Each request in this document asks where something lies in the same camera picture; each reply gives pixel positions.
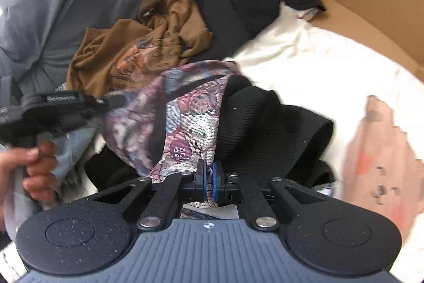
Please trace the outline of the person's left hand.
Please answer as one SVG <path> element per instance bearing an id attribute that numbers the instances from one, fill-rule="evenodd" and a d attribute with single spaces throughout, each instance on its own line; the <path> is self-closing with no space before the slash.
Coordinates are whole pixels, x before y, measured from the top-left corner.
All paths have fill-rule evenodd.
<path id="1" fill-rule="evenodd" d="M 58 165 L 55 158 L 56 146 L 46 141 L 30 149 L 15 147 L 1 150 L 1 232 L 5 233 L 3 204 L 13 171 L 24 167 L 28 176 L 22 186 L 29 195 L 41 203 L 55 199 L 54 187 L 57 179 L 52 173 Z"/>

